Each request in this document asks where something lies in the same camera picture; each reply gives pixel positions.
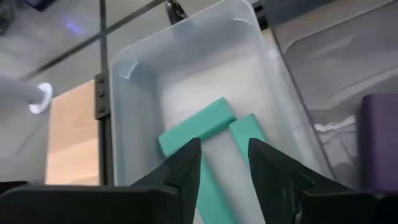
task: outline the green foam block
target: green foam block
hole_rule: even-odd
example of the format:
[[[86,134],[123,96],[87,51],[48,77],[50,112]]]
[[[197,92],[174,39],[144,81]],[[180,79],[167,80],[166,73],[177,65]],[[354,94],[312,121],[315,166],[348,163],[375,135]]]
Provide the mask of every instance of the green foam block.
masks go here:
[[[205,140],[226,129],[235,120],[235,114],[225,98],[220,98],[205,109],[182,121],[159,136],[163,153],[169,157],[192,138]]]
[[[160,146],[169,157],[192,138],[206,140],[228,128],[234,120],[232,108],[225,98],[220,98],[159,136]],[[197,207],[205,224],[237,223],[234,212],[204,157],[201,160]]]
[[[246,115],[229,125],[229,130],[234,137],[239,150],[247,165],[249,165],[249,139],[257,138],[261,141],[267,141],[266,135],[262,132],[254,114]]]

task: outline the purple object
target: purple object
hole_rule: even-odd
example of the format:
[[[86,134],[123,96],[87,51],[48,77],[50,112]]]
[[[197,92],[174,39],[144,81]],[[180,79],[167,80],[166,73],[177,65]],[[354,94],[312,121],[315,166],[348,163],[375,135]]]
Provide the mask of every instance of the purple object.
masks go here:
[[[365,188],[397,191],[398,94],[365,96],[358,125]]]

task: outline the foam block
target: foam block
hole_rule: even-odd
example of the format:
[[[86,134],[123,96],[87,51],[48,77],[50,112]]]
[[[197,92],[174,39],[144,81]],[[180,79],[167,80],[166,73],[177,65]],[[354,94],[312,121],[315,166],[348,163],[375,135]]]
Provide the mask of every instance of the foam block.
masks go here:
[[[235,114],[225,98],[220,98],[176,127],[159,136],[163,153],[169,157],[192,138],[205,140],[226,129]]]
[[[232,122],[229,125],[229,130],[241,151],[244,161],[249,165],[249,139],[257,138],[261,141],[267,141],[255,115],[249,114]]]

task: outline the wooden board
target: wooden board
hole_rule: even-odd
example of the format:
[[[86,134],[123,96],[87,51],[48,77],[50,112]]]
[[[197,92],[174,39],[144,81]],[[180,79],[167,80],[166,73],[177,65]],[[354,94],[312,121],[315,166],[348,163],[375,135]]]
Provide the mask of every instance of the wooden board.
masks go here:
[[[94,81],[53,99],[46,184],[98,185]]]

